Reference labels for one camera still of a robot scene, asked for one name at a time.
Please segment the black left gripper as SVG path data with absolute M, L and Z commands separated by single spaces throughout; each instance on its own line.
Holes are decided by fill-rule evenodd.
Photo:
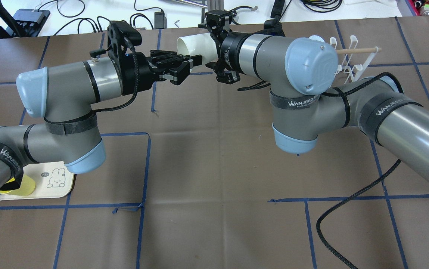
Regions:
M 156 68 L 165 68 L 160 77 L 150 69 L 148 58 L 141 52 L 128 53 L 115 60 L 121 82 L 121 95 L 133 94 L 136 82 L 137 92 L 149 90 L 156 81 L 169 80 L 178 86 L 189 76 L 190 69 L 201 66 L 202 56 L 184 56 L 174 51 L 151 50 L 150 61 Z

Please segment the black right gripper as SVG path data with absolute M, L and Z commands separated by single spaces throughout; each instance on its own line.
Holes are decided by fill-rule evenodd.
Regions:
M 248 33 L 232 32 L 230 25 L 233 22 L 233 12 L 226 10 L 211 10 L 205 13 L 204 23 L 198 24 L 201 29 L 206 29 L 216 44 L 219 60 L 206 63 L 206 67 L 212 69 L 219 83 L 234 84 L 240 81 L 243 74 L 240 68 L 240 49 L 248 38 Z

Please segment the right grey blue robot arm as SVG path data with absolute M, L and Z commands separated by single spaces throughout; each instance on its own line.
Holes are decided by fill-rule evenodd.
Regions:
M 234 32 L 233 17 L 225 10 L 205 14 L 199 27 L 208 30 L 218 58 L 206 66 L 220 83 L 233 84 L 245 74 L 270 84 L 281 150 L 303 154 L 319 134 L 356 126 L 429 182 L 429 111 L 405 95 L 391 73 L 332 87 L 338 56 L 322 38 Z

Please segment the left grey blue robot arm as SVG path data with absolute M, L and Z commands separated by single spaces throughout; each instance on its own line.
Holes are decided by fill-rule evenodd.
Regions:
M 156 81 L 180 85 L 202 56 L 152 50 L 148 57 L 95 50 L 91 60 L 45 67 L 18 75 L 16 87 L 27 113 L 42 124 L 0 126 L 0 190 L 18 189 L 24 167 L 62 161 L 75 174 L 105 161 L 95 103 L 149 90 Z

